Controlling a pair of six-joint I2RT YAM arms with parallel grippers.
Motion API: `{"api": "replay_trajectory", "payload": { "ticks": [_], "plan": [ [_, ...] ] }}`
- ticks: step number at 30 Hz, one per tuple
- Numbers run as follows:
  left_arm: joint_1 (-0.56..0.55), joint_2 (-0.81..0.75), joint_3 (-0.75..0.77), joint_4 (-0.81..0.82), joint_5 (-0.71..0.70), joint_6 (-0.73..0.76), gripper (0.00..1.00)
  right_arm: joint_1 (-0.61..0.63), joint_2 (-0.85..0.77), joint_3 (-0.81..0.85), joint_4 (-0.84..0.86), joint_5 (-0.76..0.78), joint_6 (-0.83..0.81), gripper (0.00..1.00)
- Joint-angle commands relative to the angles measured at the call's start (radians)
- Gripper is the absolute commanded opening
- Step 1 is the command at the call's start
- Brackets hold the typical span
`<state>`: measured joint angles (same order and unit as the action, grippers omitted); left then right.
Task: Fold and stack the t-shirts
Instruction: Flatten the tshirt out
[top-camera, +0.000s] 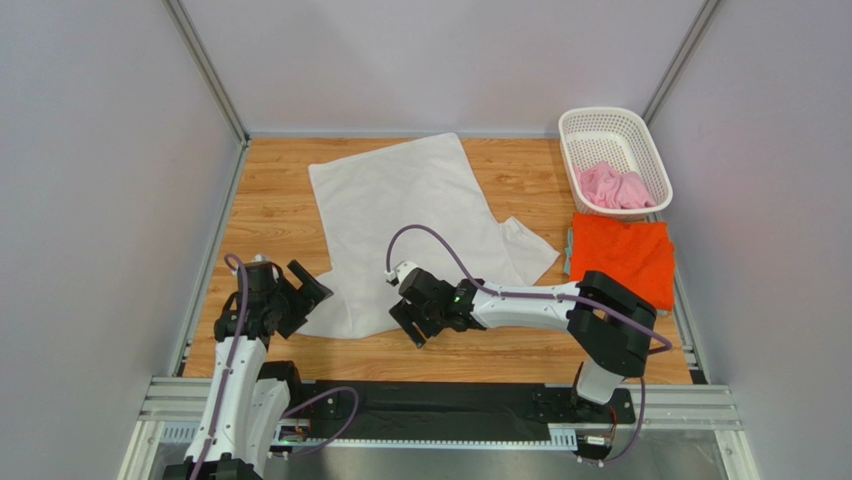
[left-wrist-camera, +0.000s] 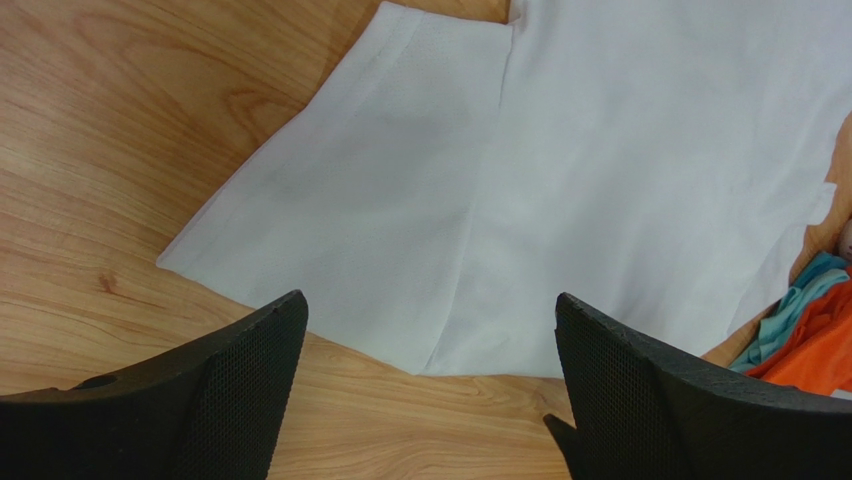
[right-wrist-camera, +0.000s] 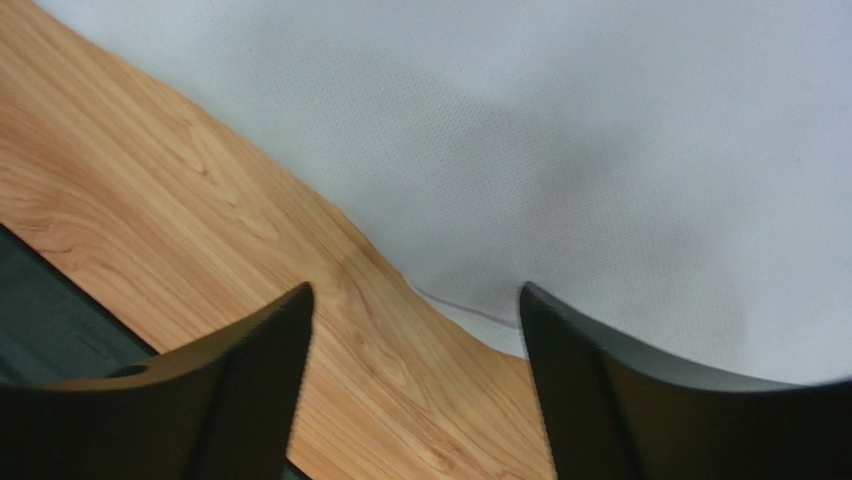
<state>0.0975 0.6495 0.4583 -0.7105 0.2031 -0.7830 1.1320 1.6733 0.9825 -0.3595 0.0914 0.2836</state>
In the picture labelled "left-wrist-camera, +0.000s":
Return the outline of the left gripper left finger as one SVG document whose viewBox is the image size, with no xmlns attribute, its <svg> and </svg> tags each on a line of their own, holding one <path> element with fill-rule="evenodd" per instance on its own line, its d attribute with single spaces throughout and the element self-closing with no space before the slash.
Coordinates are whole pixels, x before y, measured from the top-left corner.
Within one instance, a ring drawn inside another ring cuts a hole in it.
<svg viewBox="0 0 852 480">
<path fill-rule="evenodd" d="M 265 478 L 307 322 L 307 300 L 296 290 L 71 389 L 3 396 L 2 477 Z"/>
</svg>

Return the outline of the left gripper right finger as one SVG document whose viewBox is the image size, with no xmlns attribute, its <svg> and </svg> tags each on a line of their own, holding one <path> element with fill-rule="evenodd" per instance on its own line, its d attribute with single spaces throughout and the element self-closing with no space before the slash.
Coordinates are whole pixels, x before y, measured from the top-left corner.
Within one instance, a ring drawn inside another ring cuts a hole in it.
<svg viewBox="0 0 852 480">
<path fill-rule="evenodd" d="M 564 293 L 555 338 L 573 419 L 544 423 L 575 479 L 847 479 L 851 404 L 753 379 Z"/>
</svg>

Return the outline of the white t shirt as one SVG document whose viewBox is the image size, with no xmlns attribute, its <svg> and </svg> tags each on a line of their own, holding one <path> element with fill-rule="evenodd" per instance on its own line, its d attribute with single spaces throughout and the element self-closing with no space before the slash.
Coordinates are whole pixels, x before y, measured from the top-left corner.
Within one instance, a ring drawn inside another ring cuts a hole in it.
<svg viewBox="0 0 852 480">
<path fill-rule="evenodd" d="M 847 1 L 385 2 L 158 265 L 411 374 L 559 376 L 565 292 L 701 355 L 786 292 L 850 110 Z"/>
</svg>

